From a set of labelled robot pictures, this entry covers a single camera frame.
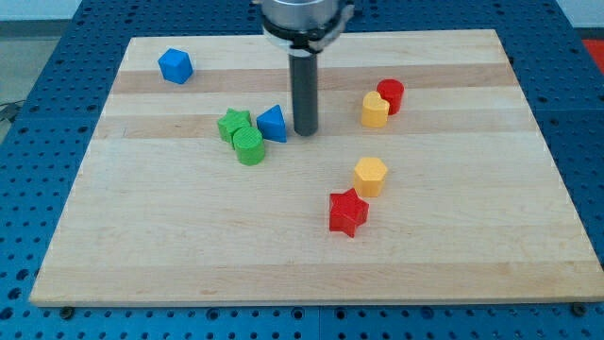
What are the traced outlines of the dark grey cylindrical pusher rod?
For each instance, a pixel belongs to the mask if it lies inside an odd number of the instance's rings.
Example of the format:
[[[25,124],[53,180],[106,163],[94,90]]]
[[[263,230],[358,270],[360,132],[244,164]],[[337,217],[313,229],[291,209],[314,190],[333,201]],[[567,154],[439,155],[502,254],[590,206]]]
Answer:
[[[289,56],[294,131],[311,136],[318,129],[317,58]]]

